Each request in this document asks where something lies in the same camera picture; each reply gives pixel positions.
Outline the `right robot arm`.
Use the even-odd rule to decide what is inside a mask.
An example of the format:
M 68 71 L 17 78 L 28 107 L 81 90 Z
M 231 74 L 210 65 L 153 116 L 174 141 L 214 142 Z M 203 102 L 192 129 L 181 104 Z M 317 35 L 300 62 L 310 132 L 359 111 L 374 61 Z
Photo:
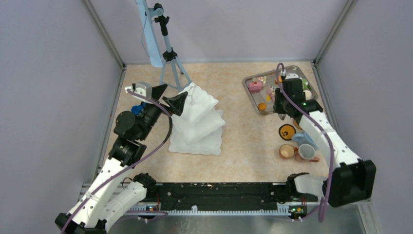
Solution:
M 306 100 L 299 78 L 279 80 L 275 90 L 274 112 L 288 115 L 310 136 L 329 166 L 328 177 L 300 173 L 286 186 L 292 201 L 305 194 L 323 197 L 330 206 L 369 199 L 373 192 L 376 166 L 354 153 L 331 126 L 321 105 Z

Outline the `white tiered pillow stand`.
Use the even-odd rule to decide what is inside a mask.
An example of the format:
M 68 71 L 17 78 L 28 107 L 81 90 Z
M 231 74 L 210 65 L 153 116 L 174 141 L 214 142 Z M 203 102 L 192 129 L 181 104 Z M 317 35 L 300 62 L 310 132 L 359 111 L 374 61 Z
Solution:
M 184 88 L 183 92 L 187 92 L 188 96 L 183 113 L 172 116 L 173 127 L 168 151 L 192 155 L 220 155 L 225 120 L 224 111 L 216 109 L 218 99 L 194 82 Z

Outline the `pink handled tongs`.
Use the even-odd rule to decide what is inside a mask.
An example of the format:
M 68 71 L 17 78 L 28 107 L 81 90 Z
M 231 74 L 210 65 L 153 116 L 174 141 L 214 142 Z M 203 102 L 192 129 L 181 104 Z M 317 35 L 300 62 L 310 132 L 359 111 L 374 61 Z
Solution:
M 269 85 L 265 87 L 265 91 L 266 91 L 266 102 L 270 103 L 274 103 L 275 102 L 275 90 L 276 90 L 276 86 L 273 85 Z

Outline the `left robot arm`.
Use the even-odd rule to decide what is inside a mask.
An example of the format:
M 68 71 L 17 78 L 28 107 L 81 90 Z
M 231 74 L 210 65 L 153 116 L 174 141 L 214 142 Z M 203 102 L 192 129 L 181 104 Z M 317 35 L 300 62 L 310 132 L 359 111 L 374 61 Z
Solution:
M 151 86 L 145 82 L 127 86 L 125 91 L 141 100 L 142 111 L 121 112 L 115 119 L 117 139 L 103 167 L 79 202 L 66 213 L 60 213 L 55 224 L 63 234 L 106 234 L 112 225 L 139 201 L 151 201 L 156 196 L 156 182 L 148 174 L 140 174 L 115 198 L 117 186 L 129 171 L 164 146 L 172 134 L 172 116 L 184 110 L 187 91 L 165 97 L 167 84 Z M 161 143 L 145 154 L 146 140 L 159 117 L 168 117 L 168 132 Z

